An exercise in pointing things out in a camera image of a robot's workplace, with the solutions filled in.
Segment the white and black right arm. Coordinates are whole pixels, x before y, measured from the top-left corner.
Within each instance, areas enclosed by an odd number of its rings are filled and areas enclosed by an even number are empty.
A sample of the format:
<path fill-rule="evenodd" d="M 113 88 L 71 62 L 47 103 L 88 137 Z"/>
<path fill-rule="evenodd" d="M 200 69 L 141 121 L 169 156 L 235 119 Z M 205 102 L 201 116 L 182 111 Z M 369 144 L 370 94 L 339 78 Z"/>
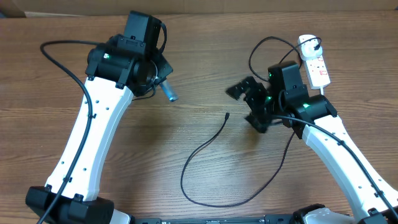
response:
<path fill-rule="evenodd" d="M 251 109 L 246 121 L 265 133 L 273 120 L 294 130 L 322 160 L 344 193 L 353 213 L 335 221 L 350 223 L 397 223 L 397 190 L 372 167 L 350 138 L 335 107 L 324 95 L 310 96 L 299 65 L 294 61 L 268 69 L 269 86 L 246 77 L 226 89 Z"/>

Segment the dark Samsung Galaxy smartphone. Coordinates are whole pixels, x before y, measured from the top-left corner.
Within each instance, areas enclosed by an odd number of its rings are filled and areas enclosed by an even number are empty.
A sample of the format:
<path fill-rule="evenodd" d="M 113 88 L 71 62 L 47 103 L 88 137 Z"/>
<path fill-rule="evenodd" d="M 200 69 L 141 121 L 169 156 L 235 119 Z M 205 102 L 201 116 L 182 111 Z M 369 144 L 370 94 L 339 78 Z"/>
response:
<path fill-rule="evenodd" d="M 171 84 L 167 80 L 164 80 L 162 83 L 160 83 L 160 87 L 170 102 L 178 100 L 177 93 L 174 91 Z"/>

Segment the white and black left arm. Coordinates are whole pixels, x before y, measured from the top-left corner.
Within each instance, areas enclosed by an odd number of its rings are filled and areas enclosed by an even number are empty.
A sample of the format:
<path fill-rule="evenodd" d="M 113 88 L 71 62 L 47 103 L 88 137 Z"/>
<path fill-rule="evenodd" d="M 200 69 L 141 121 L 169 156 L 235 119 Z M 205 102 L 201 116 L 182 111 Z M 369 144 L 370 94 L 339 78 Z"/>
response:
<path fill-rule="evenodd" d="M 132 11 L 122 34 L 91 43 L 87 78 L 78 82 L 81 108 L 65 150 L 46 183 L 30 187 L 25 198 L 40 223 L 134 223 L 99 197 L 101 175 L 127 107 L 153 97 L 157 87 L 169 101 L 178 98 L 167 81 L 172 67 L 163 56 L 166 42 L 161 20 Z"/>

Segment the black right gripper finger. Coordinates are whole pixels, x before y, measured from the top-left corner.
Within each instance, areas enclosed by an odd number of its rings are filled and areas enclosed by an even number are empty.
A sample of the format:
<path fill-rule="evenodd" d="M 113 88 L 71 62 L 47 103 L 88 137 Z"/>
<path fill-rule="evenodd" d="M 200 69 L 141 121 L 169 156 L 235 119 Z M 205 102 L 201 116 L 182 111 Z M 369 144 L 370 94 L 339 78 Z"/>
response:
<path fill-rule="evenodd" d="M 266 133 L 271 125 L 272 116 L 268 114 L 252 114 L 245 117 L 245 120 L 259 133 Z"/>
<path fill-rule="evenodd" d="M 257 87 L 258 82 L 254 79 L 254 77 L 248 76 L 238 84 L 235 84 L 226 89 L 226 94 L 232 99 L 238 100 L 243 93 L 246 93 L 249 89 Z"/>

